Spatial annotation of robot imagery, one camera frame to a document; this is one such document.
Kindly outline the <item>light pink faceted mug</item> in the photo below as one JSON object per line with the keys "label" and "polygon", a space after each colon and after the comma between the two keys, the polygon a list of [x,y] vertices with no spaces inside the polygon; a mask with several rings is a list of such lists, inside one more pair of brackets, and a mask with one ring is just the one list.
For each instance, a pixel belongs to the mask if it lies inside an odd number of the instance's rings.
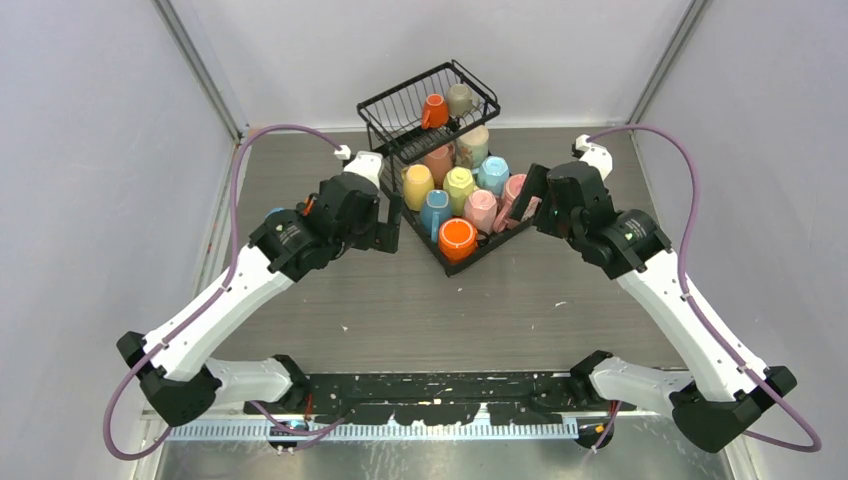
{"label": "light pink faceted mug", "polygon": [[497,197],[489,190],[478,189],[467,197],[462,217],[479,232],[491,234],[497,211]]}

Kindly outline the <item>large orange mug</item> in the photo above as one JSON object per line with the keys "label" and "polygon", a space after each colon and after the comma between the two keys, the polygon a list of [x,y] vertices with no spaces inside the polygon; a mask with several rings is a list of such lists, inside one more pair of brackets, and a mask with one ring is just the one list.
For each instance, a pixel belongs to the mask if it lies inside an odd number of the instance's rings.
{"label": "large orange mug", "polygon": [[438,231],[437,244],[440,252],[452,264],[459,263],[472,255],[478,247],[478,231],[464,218],[451,218]]}

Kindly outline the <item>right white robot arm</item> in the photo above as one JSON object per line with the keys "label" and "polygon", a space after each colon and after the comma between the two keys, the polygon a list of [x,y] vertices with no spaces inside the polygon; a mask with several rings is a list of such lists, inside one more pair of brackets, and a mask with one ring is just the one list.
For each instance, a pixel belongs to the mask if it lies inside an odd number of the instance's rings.
{"label": "right white robot arm", "polygon": [[564,239],[630,294],[687,367],[666,372],[597,350],[570,370],[577,406],[591,411],[615,400],[659,413],[696,447],[717,453],[774,405],[692,311],[689,299],[733,341],[696,288],[682,289],[667,235],[648,213],[616,209],[597,168],[582,161],[554,168],[532,164],[514,210],[525,212],[532,198],[541,201],[533,217],[537,230]]}

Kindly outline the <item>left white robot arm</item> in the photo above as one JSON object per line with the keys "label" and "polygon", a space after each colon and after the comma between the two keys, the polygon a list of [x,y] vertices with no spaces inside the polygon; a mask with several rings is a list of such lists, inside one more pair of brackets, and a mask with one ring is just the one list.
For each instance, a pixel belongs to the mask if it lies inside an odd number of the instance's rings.
{"label": "left white robot arm", "polygon": [[286,355],[263,361],[222,361],[217,347],[260,306],[306,274],[351,248],[393,254],[403,200],[388,197],[378,219],[379,189],[351,172],[319,184],[293,209],[274,209],[249,235],[235,264],[177,315],[146,333],[129,331],[117,349],[133,369],[148,403],[171,427],[186,425],[213,406],[262,401],[284,414],[304,405],[308,381]]}

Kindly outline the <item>pink patterned mug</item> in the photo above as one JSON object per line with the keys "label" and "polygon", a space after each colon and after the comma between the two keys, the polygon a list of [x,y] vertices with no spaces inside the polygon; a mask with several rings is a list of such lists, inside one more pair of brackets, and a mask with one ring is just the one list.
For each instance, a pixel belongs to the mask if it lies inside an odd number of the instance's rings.
{"label": "pink patterned mug", "polygon": [[512,175],[505,182],[501,196],[501,208],[493,223],[494,233],[500,233],[506,229],[513,229],[520,223],[528,220],[534,215],[537,207],[541,203],[540,198],[533,196],[520,220],[515,220],[511,217],[514,202],[521,193],[526,177],[526,174]]}

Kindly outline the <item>light blue faceted mug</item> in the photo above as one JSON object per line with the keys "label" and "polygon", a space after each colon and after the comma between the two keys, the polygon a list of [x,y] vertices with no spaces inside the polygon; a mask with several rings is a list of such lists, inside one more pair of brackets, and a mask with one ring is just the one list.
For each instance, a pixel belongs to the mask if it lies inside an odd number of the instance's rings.
{"label": "light blue faceted mug", "polygon": [[475,170],[476,184],[480,189],[488,190],[496,197],[503,195],[504,187],[510,177],[508,163],[503,157],[489,156]]}

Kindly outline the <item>yellow mug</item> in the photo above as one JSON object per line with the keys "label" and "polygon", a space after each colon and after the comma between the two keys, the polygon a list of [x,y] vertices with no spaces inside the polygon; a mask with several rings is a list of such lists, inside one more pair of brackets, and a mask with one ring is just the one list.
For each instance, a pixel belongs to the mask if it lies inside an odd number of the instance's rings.
{"label": "yellow mug", "polygon": [[402,193],[407,208],[419,212],[427,194],[435,188],[430,169],[421,164],[405,167],[401,172]]}

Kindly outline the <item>cream floral mug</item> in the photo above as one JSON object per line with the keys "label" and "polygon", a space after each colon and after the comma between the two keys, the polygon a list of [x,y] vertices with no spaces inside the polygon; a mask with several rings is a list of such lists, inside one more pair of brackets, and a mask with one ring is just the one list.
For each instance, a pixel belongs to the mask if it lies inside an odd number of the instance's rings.
{"label": "cream floral mug", "polygon": [[455,142],[455,165],[467,169],[479,168],[489,156],[489,130],[480,125],[459,136]]}

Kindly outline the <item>yellow-green faceted mug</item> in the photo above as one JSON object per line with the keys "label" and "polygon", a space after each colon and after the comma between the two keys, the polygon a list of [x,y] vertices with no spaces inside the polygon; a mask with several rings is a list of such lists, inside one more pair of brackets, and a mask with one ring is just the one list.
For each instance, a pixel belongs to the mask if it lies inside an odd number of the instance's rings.
{"label": "yellow-green faceted mug", "polygon": [[448,194],[449,205],[454,216],[464,212],[467,198],[477,189],[472,171],[464,167],[454,167],[447,172],[443,180],[443,190]]}

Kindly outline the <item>salmon pink mug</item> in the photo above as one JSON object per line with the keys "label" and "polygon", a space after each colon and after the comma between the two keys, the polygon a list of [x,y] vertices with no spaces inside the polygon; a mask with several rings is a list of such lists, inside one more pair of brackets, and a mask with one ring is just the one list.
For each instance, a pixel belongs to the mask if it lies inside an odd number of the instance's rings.
{"label": "salmon pink mug", "polygon": [[453,144],[448,143],[431,151],[423,157],[421,164],[430,170],[435,187],[442,189],[447,174],[455,167]]}

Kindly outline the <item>beige grey cup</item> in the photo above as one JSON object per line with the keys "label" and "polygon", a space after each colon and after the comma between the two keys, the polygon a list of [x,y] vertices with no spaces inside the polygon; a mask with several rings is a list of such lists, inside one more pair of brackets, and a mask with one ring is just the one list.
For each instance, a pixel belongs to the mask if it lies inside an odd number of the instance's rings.
{"label": "beige grey cup", "polygon": [[452,85],[445,93],[445,100],[451,118],[459,118],[470,114],[480,104],[474,90],[464,83]]}

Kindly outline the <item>small orange cup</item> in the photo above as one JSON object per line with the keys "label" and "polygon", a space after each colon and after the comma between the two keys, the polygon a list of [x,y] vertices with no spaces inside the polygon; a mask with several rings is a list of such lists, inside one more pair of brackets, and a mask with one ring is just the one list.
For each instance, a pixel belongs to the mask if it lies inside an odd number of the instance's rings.
{"label": "small orange cup", "polygon": [[437,129],[445,126],[450,119],[449,108],[441,94],[430,94],[422,104],[421,128]]}

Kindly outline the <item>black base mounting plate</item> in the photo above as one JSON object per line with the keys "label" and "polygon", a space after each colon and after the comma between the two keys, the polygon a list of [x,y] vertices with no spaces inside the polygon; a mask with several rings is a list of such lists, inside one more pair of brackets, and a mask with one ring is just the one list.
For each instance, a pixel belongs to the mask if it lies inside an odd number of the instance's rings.
{"label": "black base mounting plate", "polygon": [[568,374],[550,371],[312,374],[306,387],[261,406],[273,415],[308,413],[320,423],[402,426],[467,425],[483,412],[496,426],[544,425],[611,410]]}

